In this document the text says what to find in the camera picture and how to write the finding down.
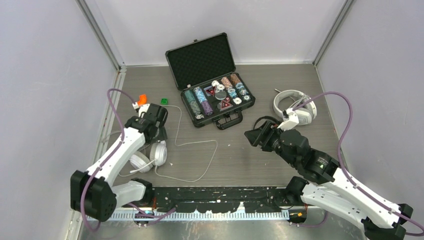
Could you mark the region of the black on-ear headphones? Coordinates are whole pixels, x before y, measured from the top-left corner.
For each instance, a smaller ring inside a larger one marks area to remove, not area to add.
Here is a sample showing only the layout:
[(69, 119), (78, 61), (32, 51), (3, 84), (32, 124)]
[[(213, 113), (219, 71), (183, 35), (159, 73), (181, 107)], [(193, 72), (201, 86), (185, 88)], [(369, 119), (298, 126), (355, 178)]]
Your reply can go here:
[(276, 126), (278, 127), (281, 123), (282, 123), (281, 120), (273, 116), (265, 115), (265, 116), (259, 117), (255, 121), (255, 123), (253, 124), (252, 130), (274, 129)]

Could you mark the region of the large white gaming headphones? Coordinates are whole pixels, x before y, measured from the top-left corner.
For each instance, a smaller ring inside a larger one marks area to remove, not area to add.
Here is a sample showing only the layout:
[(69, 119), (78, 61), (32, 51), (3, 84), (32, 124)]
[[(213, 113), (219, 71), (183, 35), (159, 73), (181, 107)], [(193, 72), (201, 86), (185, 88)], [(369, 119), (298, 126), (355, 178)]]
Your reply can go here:
[(289, 89), (279, 91), (272, 102), (274, 113), (277, 114), (283, 121), (287, 121), (289, 119), (288, 116), (284, 115), (284, 111), (279, 108), (280, 102), (287, 98), (293, 100), (293, 103), (289, 108), (293, 109), (294, 113), (297, 115), (299, 125), (304, 126), (311, 124), (318, 114), (316, 104), (314, 101), (307, 103), (311, 97), (299, 90)]

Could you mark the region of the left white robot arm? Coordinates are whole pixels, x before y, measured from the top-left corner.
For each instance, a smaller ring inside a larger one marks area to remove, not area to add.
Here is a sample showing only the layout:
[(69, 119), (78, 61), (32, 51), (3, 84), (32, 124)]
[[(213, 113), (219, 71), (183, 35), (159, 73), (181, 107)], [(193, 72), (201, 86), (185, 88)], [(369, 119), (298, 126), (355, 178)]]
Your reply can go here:
[(147, 103), (140, 106), (122, 128), (118, 139), (106, 153), (86, 171), (76, 170), (70, 177), (70, 207), (100, 222), (105, 222), (116, 208), (129, 203), (148, 207), (154, 199), (150, 182), (132, 178), (114, 185), (126, 162), (134, 172), (148, 172), (167, 159), (165, 123), (168, 110)]

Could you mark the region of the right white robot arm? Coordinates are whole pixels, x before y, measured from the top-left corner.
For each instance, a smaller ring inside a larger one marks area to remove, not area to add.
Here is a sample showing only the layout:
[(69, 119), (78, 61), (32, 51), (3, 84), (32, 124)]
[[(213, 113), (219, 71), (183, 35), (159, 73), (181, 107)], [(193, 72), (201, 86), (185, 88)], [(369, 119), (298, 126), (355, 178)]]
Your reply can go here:
[(325, 152), (310, 146), (297, 130), (280, 130), (266, 121), (258, 128), (244, 132), (251, 146), (274, 152), (297, 170), (285, 188), (291, 205), (307, 204), (322, 208), (355, 225), (369, 240), (402, 240), (407, 234), (404, 217), (413, 208), (406, 203), (390, 202), (375, 192), (353, 183), (339, 162)]

